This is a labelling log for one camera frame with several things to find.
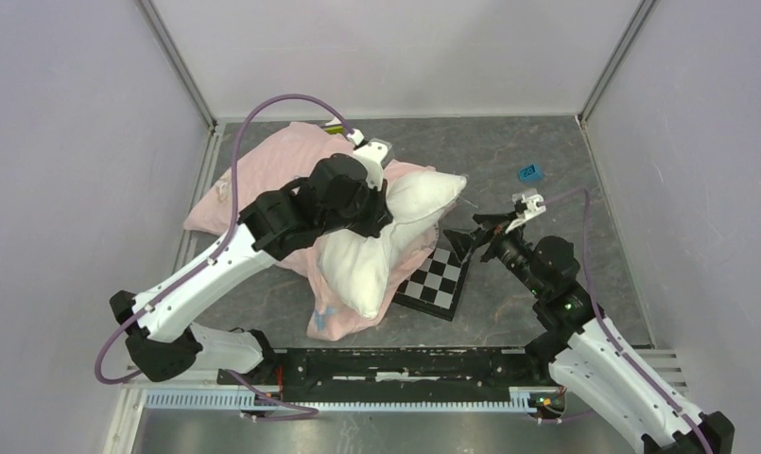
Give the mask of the white pillow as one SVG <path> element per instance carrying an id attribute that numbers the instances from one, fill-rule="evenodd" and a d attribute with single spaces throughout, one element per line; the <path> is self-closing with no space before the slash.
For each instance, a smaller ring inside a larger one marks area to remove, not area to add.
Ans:
<path id="1" fill-rule="evenodd" d="M 463 175 L 393 162 L 385 171 L 387 206 L 393 221 L 380 237 L 341 230 L 325 237 L 319 270 L 328 287 L 360 317 L 376 318 L 391 273 L 403 252 L 428 242 L 424 235 L 457 200 L 467 184 Z"/>

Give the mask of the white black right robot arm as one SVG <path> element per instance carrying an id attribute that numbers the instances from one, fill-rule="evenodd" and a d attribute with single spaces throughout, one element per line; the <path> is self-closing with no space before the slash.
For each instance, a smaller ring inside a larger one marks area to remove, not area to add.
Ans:
<path id="1" fill-rule="evenodd" d="M 545 332 L 526 347 L 525 371 L 538 386 L 568 388 L 607 421 L 637 453 L 730 453 L 735 426 L 720 411 L 704 412 L 656 372 L 622 337 L 579 283 L 572 242 L 526 241 L 508 215 L 477 215 L 473 231 L 446 230 L 461 260 L 484 247 L 535 297 Z"/>

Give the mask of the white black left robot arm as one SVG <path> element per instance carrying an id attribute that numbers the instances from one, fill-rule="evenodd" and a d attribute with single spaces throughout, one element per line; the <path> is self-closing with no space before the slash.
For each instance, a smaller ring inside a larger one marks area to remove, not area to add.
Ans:
<path id="1" fill-rule="evenodd" d="M 113 295 L 110 305 L 127 336 L 131 361 L 152 382 L 190 370 L 230 369 L 253 385 L 269 383 L 276 360 L 261 331 L 216 330 L 197 317 L 237 285 L 322 236 L 348 230 L 379 237 L 392 221 L 387 188 L 380 162 L 336 153 L 318 161 L 309 176 L 260 194 L 220 239 L 161 284 Z"/>

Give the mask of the pink printed pillowcase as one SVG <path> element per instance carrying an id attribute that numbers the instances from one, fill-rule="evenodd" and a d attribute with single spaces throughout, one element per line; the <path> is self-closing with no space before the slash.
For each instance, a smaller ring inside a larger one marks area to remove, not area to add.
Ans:
<path id="1" fill-rule="evenodd" d="M 309 175 L 314 164 L 325 157 L 351 152 L 350 143 L 342 136 L 330 135 L 312 124 L 292 122 L 238 160 L 238 205 L 245 207 L 255 201 L 259 194 L 278 189 L 295 177 Z M 315 303 L 307 325 L 308 337 L 338 341 L 380 324 L 389 310 L 397 287 L 433 252 L 439 236 L 437 224 L 434 230 L 424 235 L 427 244 L 403 252 L 402 258 L 392 270 L 381 311 L 372 320 L 360 317 L 344 305 L 325 282 L 319 270 L 319 258 L 325 237 L 318 239 L 313 247 L 296 251 L 280 261 L 280 268 L 294 271 L 306 278 L 313 292 Z"/>

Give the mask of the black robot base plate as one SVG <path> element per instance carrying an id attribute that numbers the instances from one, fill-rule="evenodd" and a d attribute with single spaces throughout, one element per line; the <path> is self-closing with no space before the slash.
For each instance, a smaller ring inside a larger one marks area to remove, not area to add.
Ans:
<path id="1" fill-rule="evenodd" d="M 503 347 L 288 348 L 243 377 L 292 403 L 503 403 L 511 388 L 556 385 Z"/>

